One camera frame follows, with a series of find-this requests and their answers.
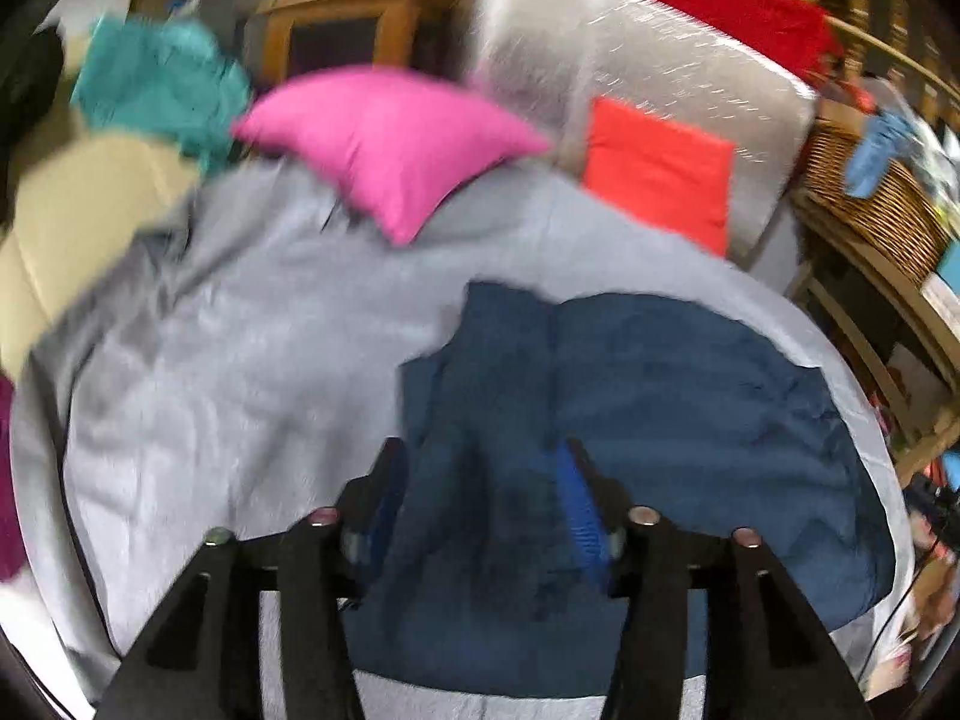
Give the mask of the silver quilted mattress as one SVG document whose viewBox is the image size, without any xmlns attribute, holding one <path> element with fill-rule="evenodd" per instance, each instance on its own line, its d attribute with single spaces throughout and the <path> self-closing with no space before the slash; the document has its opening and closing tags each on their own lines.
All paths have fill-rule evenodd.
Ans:
<svg viewBox="0 0 960 720">
<path fill-rule="evenodd" d="M 597 96 L 731 142 L 729 255 L 743 268 L 763 255 L 814 121 L 797 76 L 656 0 L 460 0 L 452 65 L 545 133 L 551 164 L 571 176 L 586 165 Z"/>
</svg>

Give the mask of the beige cushion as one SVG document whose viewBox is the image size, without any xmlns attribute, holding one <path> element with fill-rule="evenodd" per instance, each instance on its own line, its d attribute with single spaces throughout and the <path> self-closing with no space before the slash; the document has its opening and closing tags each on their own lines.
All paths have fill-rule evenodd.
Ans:
<svg viewBox="0 0 960 720">
<path fill-rule="evenodd" d="M 20 375 L 29 348 L 199 180 L 175 146 L 130 133 L 80 138 L 18 184 L 2 241 L 2 371 Z"/>
</svg>

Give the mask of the navy blue padded jacket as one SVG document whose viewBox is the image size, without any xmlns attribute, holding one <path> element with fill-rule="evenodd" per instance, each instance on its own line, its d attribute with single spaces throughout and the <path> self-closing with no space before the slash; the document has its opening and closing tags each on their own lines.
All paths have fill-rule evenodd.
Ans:
<svg viewBox="0 0 960 720">
<path fill-rule="evenodd" d="M 475 283 L 454 337 L 400 371 L 410 486 L 353 663 L 475 694 L 602 694 L 625 619 L 574 544 L 556 450 L 679 527 L 752 527 L 828 629 L 885 598 L 884 505 L 820 372 L 694 302 L 562 304 Z"/>
</svg>

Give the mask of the wooden cabinet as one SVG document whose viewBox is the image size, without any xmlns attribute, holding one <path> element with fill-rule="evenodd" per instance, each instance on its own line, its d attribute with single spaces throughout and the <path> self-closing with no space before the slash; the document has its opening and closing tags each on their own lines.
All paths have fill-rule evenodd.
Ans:
<svg viewBox="0 0 960 720">
<path fill-rule="evenodd" d="M 446 48 L 457 0 L 262 0 L 259 73 L 279 83 L 350 64 L 433 65 Z"/>
</svg>

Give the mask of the black garment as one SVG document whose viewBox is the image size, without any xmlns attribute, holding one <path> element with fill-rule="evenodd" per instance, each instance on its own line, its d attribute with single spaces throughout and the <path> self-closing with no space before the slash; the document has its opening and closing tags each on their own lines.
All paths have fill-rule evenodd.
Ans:
<svg viewBox="0 0 960 720">
<path fill-rule="evenodd" d="M 7 183 L 14 147 L 52 106 L 64 63 L 60 32 L 48 26 L 31 36 L 2 83 L 2 184 Z"/>
</svg>

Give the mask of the pink pillow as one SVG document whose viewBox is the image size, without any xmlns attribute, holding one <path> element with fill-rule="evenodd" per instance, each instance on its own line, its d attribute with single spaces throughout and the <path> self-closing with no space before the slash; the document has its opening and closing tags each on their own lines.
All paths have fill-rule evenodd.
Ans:
<svg viewBox="0 0 960 720">
<path fill-rule="evenodd" d="M 298 156 L 394 245 L 412 242 L 449 193 L 490 167 L 551 148 L 482 96 L 385 65 L 297 76 L 238 117 L 231 133 Z"/>
</svg>

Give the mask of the orange-red pillow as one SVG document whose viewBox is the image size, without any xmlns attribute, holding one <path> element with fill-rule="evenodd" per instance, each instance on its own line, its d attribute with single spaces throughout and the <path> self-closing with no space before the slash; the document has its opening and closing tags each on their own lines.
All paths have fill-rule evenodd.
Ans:
<svg viewBox="0 0 960 720">
<path fill-rule="evenodd" d="M 734 145 L 619 99 L 590 103 L 583 185 L 649 226 L 726 257 Z"/>
</svg>

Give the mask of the wicker basket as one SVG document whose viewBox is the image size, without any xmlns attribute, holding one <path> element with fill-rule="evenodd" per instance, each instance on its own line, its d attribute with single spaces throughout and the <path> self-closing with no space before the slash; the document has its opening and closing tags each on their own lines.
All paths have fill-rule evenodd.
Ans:
<svg viewBox="0 0 960 720">
<path fill-rule="evenodd" d="M 859 137 L 849 128 L 832 122 L 817 124 L 809 140 L 805 188 L 817 205 L 887 257 L 914 286 L 921 286 L 947 250 L 947 228 L 900 161 L 889 162 L 867 199 L 855 199 L 846 192 L 844 169 L 857 145 Z"/>
</svg>

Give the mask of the light blue cloth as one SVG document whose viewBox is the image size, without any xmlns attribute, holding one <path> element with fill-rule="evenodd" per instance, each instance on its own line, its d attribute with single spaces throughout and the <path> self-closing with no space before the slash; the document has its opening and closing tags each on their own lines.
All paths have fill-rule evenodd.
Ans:
<svg viewBox="0 0 960 720">
<path fill-rule="evenodd" d="M 910 164 L 916 153 L 913 121 L 893 110 L 882 109 L 867 117 L 864 132 L 846 163 L 843 188 L 853 199 L 866 200 L 898 160 Z"/>
</svg>

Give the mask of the grey bed blanket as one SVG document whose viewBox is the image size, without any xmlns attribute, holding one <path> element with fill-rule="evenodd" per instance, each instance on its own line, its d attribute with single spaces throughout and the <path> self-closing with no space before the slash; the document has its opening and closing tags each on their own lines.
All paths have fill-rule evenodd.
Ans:
<svg viewBox="0 0 960 720">
<path fill-rule="evenodd" d="M 877 419 L 822 332 L 775 291 L 546 167 L 495 167 L 413 244 L 389 244 L 295 161 L 190 190 L 29 351 L 11 469 L 39 595 L 91 702 L 206 530 L 281 532 L 402 437 L 400 371 L 454 337 L 475 283 L 551 304 L 694 302 L 822 374 L 884 505 L 890 593 L 828 629 L 851 668 L 910 583 L 907 511 Z M 589 718 L 569 699 L 444 691 L 358 668 L 374 718 Z"/>
</svg>

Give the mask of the red cloth on headboard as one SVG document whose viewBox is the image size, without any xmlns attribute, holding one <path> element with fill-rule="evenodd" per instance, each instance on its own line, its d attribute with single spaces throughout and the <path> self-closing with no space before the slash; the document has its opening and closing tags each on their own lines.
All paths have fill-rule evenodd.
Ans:
<svg viewBox="0 0 960 720">
<path fill-rule="evenodd" d="M 827 12 L 807 0 L 658 0 L 703 21 L 811 82 L 828 57 L 844 49 Z"/>
</svg>

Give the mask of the wooden shelf rack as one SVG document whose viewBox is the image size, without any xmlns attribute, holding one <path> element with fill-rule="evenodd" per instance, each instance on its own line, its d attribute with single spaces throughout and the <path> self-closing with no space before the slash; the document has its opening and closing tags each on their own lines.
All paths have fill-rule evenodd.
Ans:
<svg viewBox="0 0 960 720">
<path fill-rule="evenodd" d="M 958 338 L 896 265 L 817 203 L 789 193 L 802 260 L 788 296 L 822 323 L 862 392 L 887 408 L 890 454 L 910 483 L 958 440 Z"/>
</svg>

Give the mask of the teal garment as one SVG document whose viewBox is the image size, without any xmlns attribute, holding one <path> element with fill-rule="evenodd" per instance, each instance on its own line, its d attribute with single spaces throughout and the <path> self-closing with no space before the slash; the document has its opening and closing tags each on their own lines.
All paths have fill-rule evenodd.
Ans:
<svg viewBox="0 0 960 720">
<path fill-rule="evenodd" d="M 199 21 L 117 16 L 91 30 L 71 93 L 89 128 L 164 138 L 205 174 L 228 166 L 231 125 L 251 101 L 244 68 Z"/>
</svg>

